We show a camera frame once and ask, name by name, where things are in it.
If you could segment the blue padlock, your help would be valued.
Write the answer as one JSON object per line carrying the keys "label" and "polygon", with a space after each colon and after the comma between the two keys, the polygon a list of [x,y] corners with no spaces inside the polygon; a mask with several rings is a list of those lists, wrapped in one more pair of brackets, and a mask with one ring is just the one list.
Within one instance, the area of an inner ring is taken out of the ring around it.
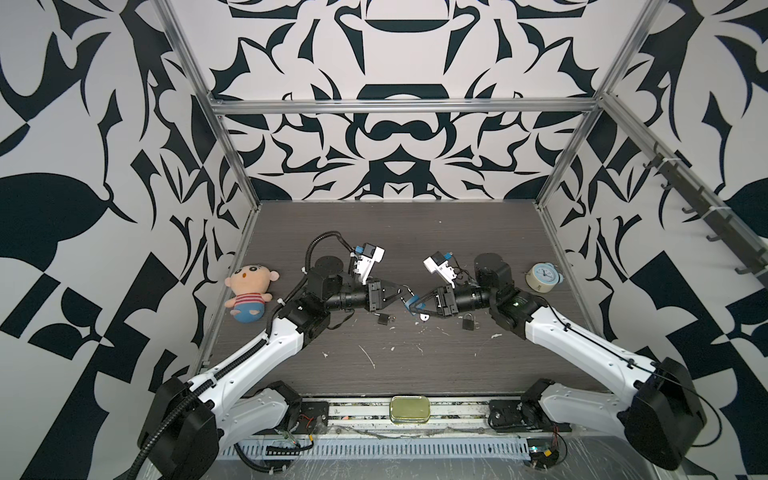
{"label": "blue padlock", "polygon": [[416,312],[413,310],[413,308],[419,302],[420,297],[417,294],[415,294],[414,291],[409,286],[404,285],[403,288],[405,289],[405,292],[410,295],[408,299],[403,299],[404,306],[411,315],[415,315]]}

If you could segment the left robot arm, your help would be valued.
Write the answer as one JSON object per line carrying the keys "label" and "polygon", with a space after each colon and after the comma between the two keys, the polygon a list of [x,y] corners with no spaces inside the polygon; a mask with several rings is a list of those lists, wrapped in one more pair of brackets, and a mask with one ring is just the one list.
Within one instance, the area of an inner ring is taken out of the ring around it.
{"label": "left robot arm", "polygon": [[210,369],[187,381],[172,378],[157,389],[137,440],[139,452],[123,478],[138,478],[151,463],[163,479],[199,479],[227,448],[255,433],[296,425],[301,397],[295,390],[274,382],[254,396],[249,391],[331,329],[333,312],[378,312],[401,292],[399,284],[371,275],[384,256],[379,246],[345,243],[347,261],[312,258],[320,242],[340,236],[329,231],[311,241],[303,277],[260,334]]}

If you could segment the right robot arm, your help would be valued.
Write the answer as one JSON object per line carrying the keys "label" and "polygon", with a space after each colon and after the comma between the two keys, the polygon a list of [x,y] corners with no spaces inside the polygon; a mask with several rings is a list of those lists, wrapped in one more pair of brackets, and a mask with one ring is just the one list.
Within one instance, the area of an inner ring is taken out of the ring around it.
{"label": "right robot arm", "polygon": [[518,288],[509,265],[495,253],[477,256],[475,272],[465,282],[451,259],[437,251],[424,260],[427,271],[444,283],[408,301],[408,310],[448,318],[486,309],[502,329],[559,355],[606,387],[597,393],[539,380],[527,395],[549,420],[613,435],[668,471],[698,447],[711,404],[682,363],[654,361],[570,321],[543,297]]}

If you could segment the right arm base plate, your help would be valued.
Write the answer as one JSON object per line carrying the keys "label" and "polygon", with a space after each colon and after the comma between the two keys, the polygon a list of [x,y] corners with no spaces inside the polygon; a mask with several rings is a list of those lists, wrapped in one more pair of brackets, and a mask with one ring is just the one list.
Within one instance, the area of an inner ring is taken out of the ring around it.
{"label": "right arm base plate", "polygon": [[568,423],[551,420],[534,401],[492,400],[488,407],[488,425],[499,433],[572,431]]}

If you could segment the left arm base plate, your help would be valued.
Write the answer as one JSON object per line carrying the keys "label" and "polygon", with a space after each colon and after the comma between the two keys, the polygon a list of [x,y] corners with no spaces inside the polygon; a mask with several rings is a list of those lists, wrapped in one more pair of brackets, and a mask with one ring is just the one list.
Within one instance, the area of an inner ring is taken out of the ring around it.
{"label": "left arm base plate", "polygon": [[330,404],[326,401],[302,401],[289,406],[282,430],[308,435],[327,426]]}

